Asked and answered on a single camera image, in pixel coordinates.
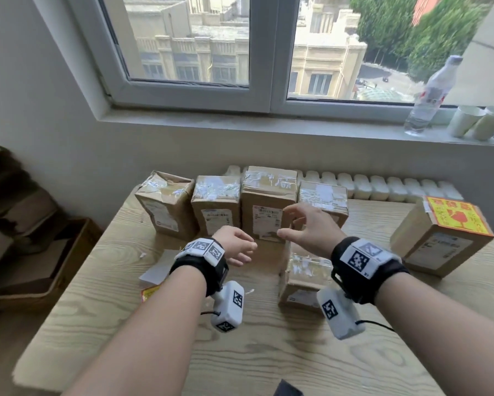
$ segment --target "bottle cap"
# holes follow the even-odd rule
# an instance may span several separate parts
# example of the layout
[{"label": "bottle cap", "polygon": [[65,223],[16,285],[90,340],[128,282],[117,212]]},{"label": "bottle cap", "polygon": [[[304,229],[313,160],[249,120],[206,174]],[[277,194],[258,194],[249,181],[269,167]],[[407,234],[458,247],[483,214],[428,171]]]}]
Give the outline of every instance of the bottle cap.
[{"label": "bottle cap", "polygon": [[451,55],[447,58],[447,65],[460,65],[461,61],[463,61],[463,57],[461,55]]}]

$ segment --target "plastic water bottle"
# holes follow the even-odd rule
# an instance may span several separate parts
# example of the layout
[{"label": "plastic water bottle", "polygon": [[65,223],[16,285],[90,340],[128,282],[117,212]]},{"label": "plastic water bottle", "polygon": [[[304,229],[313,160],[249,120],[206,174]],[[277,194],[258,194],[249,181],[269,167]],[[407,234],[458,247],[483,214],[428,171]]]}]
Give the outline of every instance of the plastic water bottle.
[{"label": "plastic water bottle", "polygon": [[445,66],[433,74],[405,121],[405,133],[419,136],[429,126],[448,92],[456,84],[457,67],[463,57],[451,55]]}]

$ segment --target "black cable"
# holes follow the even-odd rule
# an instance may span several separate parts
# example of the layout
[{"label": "black cable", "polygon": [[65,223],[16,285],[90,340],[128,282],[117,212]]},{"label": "black cable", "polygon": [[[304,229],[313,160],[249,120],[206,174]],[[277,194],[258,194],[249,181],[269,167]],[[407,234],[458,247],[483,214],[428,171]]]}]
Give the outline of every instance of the black cable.
[{"label": "black cable", "polygon": [[390,328],[389,326],[387,325],[383,325],[383,324],[380,324],[380,323],[376,323],[375,321],[368,321],[367,319],[361,319],[359,321],[356,321],[355,322],[355,325],[359,325],[359,324],[364,324],[364,323],[368,323],[368,324],[375,324],[375,325],[379,325],[379,326],[382,326],[383,328],[386,328],[392,332],[395,332],[394,328]]}]

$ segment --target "floor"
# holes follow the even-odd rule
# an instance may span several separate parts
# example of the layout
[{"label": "floor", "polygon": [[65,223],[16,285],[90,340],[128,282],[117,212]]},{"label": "floor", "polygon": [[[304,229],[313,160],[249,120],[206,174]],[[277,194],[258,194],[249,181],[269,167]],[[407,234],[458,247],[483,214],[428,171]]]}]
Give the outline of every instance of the floor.
[{"label": "floor", "polygon": [[11,379],[16,361],[45,319],[45,314],[0,313],[0,396],[57,395],[15,386]]}]

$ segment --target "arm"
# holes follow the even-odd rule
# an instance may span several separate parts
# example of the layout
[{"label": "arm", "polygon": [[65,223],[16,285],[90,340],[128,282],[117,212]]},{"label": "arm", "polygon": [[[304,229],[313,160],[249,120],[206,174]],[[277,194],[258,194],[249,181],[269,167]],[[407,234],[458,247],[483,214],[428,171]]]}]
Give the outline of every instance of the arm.
[{"label": "arm", "polygon": [[406,273],[375,305],[446,394],[494,395],[493,321]]},{"label": "arm", "polygon": [[[228,263],[241,266],[257,247],[238,228],[213,236]],[[180,266],[143,303],[66,396],[179,395],[185,383],[207,283],[193,266]]]},{"label": "arm", "polygon": [[[330,259],[335,247],[347,238],[318,208],[295,204],[284,211],[307,225],[304,231],[281,229],[278,235],[320,257]],[[408,273],[394,273],[377,283],[360,274],[354,276],[356,271],[341,266],[340,261],[332,262],[347,288],[359,293],[360,286],[361,294],[375,295],[370,301],[445,393],[494,395],[494,322]]]}]

